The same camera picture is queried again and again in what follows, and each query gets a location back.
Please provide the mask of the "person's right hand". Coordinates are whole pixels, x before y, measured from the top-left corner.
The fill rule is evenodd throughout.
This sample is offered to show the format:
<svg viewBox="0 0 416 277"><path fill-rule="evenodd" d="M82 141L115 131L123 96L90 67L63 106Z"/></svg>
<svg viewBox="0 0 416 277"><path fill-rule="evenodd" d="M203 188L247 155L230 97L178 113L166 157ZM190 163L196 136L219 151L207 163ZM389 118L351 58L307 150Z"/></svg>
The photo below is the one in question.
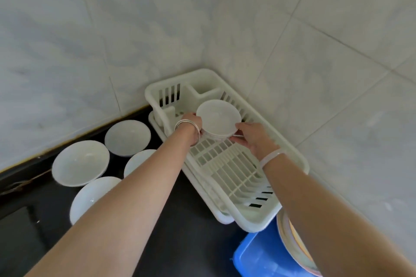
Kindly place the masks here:
<svg viewBox="0 0 416 277"><path fill-rule="evenodd" d="M254 129L250 132L237 131L237 134L239 136L231 136L229 140L248 148L258 161L262 161L267 155L280 148L260 123L254 123Z"/></svg>

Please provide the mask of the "person's left hand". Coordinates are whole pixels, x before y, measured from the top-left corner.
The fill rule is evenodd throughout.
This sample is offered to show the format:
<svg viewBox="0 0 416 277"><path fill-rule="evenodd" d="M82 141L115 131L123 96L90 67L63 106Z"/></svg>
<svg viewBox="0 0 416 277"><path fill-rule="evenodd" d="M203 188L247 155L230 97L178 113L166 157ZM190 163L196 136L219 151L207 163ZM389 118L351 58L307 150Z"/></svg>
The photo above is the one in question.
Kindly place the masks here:
<svg viewBox="0 0 416 277"><path fill-rule="evenodd" d="M198 132L198 126L194 123L194 114L186 113L182 116L178 129L184 131L186 136L191 137L192 143L196 143L199 139L195 139L195 133Z"/></svg>

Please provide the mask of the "small white bowl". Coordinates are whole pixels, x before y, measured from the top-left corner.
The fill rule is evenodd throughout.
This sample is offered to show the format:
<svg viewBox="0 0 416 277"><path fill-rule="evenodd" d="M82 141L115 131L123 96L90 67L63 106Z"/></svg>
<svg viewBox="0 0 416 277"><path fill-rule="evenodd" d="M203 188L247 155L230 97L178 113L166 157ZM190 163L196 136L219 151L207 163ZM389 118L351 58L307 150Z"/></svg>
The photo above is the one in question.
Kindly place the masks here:
<svg viewBox="0 0 416 277"><path fill-rule="evenodd" d="M235 135L236 124L242 120L237 108L223 100L205 101L198 107L196 115L202 119L203 136L219 141Z"/></svg>

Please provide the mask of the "person's right forearm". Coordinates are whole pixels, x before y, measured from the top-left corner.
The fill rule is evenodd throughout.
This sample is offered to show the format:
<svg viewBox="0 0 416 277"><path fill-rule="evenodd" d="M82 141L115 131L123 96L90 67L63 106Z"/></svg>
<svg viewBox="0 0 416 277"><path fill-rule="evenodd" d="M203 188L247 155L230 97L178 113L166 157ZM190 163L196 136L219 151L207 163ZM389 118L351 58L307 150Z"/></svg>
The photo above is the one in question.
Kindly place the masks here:
<svg viewBox="0 0 416 277"><path fill-rule="evenodd" d="M276 150L260 161L323 277L416 277L416 266L371 222Z"/></svg>

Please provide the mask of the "person's left forearm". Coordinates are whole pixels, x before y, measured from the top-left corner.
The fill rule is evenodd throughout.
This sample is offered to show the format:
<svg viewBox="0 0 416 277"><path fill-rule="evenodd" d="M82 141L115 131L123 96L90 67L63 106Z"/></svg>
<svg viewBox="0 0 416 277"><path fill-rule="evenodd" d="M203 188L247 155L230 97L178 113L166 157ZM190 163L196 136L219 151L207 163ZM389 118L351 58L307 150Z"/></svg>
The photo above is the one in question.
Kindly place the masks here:
<svg viewBox="0 0 416 277"><path fill-rule="evenodd" d="M132 277L190 148L173 132L24 277Z"/></svg>

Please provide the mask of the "silver wrist bangles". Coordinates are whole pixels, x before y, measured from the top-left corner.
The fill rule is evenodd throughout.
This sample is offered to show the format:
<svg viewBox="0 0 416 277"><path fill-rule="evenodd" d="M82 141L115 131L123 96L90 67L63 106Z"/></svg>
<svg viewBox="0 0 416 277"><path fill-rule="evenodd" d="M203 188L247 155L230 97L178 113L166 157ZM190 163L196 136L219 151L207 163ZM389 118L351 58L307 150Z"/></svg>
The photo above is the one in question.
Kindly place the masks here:
<svg viewBox="0 0 416 277"><path fill-rule="evenodd" d="M186 140L186 143L190 147L199 143L202 135L201 129L202 119L201 117L194 116L194 114L186 114L175 126L175 132L178 132L179 136Z"/></svg>

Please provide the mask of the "white plastic dish rack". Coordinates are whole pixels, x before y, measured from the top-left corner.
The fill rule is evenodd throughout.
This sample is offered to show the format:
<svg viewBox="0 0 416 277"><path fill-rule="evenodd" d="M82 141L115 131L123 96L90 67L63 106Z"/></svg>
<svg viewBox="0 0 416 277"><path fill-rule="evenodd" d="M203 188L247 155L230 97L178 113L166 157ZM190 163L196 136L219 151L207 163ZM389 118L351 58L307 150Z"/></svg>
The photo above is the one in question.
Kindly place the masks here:
<svg viewBox="0 0 416 277"><path fill-rule="evenodd" d="M166 136L173 133L183 113L197 112L205 101L225 101L236 107L244 122L262 123L268 135L309 174L307 159L212 70L199 69L154 82L147 86L144 95ZM208 186L208 193L217 195L225 211L244 231L262 231L282 206L259 161L247 148L232 143L227 137L224 141L215 141L207 130L187 155L186 166Z"/></svg>

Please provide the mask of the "white ceramic bowl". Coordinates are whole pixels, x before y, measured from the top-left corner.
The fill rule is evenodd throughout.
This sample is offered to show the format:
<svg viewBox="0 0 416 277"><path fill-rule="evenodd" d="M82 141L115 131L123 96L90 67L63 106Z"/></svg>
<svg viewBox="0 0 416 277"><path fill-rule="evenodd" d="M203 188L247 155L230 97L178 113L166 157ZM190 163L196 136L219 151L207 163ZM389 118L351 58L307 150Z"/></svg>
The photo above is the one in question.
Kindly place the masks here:
<svg viewBox="0 0 416 277"><path fill-rule="evenodd" d="M96 201L122 180L114 176L101 177L85 185L75 196L70 207L70 223L74 225Z"/></svg>
<svg viewBox="0 0 416 277"><path fill-rule="evenodd" d="M150 140L151 131L146 124L125 120L116 123L107 131L104 144L116 156L132 157L143 151Z"/></svg>
<svg viewBox="0 0 416 277"><path fill-rule="evenodd" d="M81 187L101 177L108 168L110 152L95 140L76 142L62 150L52 164L52 177L60 185Z"/></svg>
<svg viewBox="0 0 416 277"><path fill-rule="evenodd" d="M133 155L127 162L124 171L123 178L125 179L129 174L135 171L141 164L143 164L149 157L155 153L155 149L145 149L139 153Z"/></svg>

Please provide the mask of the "blue plastic basin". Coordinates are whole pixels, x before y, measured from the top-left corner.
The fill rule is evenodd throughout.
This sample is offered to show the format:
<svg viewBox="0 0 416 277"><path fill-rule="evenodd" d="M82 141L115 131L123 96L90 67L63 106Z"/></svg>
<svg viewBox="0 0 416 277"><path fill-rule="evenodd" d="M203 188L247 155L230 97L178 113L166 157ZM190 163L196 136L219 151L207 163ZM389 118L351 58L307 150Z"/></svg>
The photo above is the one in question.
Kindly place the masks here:
<svg viewBox="0 0 416 277"><path fill-rule="evenodd" d="M288 253L277 220L260 232L248 233L234 252L233 264L241 277L316 277Z"/></svg>

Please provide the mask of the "white plate with rim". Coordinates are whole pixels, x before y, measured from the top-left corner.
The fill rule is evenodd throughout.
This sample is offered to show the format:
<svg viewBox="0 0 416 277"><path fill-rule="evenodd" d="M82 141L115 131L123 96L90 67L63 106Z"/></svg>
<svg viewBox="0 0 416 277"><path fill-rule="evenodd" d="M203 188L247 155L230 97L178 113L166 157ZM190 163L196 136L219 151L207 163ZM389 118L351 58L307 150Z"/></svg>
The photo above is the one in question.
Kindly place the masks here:
<svg viewBox="0 0 416 277"><path fill-rule="evenodd" d="M278 233L283 245L295 262L308 273L311 273L316 277L323 277L313 260L309 259L296 242L292 230L290 229L289 218L283 208L277 213L276 220Z"/></svg>

